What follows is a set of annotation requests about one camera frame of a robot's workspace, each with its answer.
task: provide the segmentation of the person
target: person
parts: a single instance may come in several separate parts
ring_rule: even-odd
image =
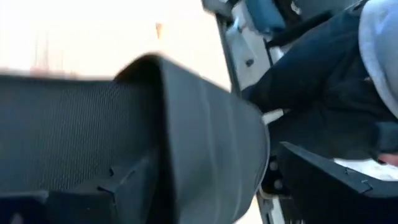
[[[398,166],[398,147],[381,135],[398,124],[397,37],[398,1],[362,1],[307,32],[244,89],[263,113],[290,111],[269,125],[272,155],[287,141],[330,159]]]

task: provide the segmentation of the gray hoodie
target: gray hoodie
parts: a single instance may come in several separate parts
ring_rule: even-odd
[[[398,118],[398,0],[370,0],[359,24],[359,49],[379,96]]]

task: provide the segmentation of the dark jeans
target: dark jeans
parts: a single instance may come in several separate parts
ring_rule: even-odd
[[[358,47],[360,9],[306,33],[244,97],[262,112],[291,109],[269,125],[271,147],[288,141],[327,158],[374,155],[375,124],[395,121],[378,96]]]

